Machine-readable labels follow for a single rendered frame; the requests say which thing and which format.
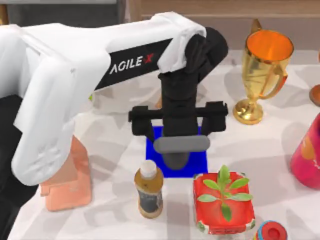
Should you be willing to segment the brown bottle with white cap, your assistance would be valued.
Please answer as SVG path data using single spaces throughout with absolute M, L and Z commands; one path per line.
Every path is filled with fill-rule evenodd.
M 157 218 L 163 210 L 162 187 L 164 176 L 152 160 L 145 160 L 134 176 L 138 192 L 138 209 L 147 219 Z

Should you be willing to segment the gold trophy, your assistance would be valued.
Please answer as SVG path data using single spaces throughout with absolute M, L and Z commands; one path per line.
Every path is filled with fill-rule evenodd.
M 270 99 L 282 89 L 293 52 L 294 45 L 289 37 L 263 29 L 258 19 L 252 21 L 242 57 L 246 99 L 238 101 L 233 108 L 233 115 L 240 123 L 255 125 L 262 120 L 264 112 L 257 101 Z

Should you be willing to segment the red pot with green plant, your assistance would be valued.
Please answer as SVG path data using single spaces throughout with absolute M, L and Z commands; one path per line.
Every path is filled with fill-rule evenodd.
M 246 175 L 226 165 L 193 177 L 195 225 L 205 234 L 233 235 L 252 229 L 256 224 L 252 199 Z

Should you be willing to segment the salmon pink box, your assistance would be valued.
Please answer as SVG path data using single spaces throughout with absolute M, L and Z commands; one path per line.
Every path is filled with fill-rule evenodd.
M 88 205 L 92 200 L 91 171 L 85 146 L 72 138 L 67 160 L 50 179 L 40 184 L 40 195 L 50 212 Z

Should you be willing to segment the pink and red can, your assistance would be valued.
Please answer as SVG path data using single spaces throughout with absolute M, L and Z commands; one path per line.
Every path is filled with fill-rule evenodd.
M 320 190 L 320 116 L 312 122 L 292 155 L 290 168 L 300 183 Z

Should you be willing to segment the brown wooden bowl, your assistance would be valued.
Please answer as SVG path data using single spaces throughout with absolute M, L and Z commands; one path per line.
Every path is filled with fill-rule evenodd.
M 310 100 L 318 107 L 320 107 L 320 84 L 315 85 L 309 91 Z

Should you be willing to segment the wooden cupboard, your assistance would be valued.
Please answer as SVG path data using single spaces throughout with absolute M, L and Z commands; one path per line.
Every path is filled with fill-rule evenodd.
M 298 50 L 320 49 L 320 0 L 127 0 L 132 21 L 173 11 L 219 30 L 241 49 L 253 19 L 289 36 Z

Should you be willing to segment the grey cabinet with dark inside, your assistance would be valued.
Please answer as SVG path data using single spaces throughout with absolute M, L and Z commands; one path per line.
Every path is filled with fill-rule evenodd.
M 129 19 L 127 0 L 0 0 L 0 25 L 61 23 L 95 28 Z

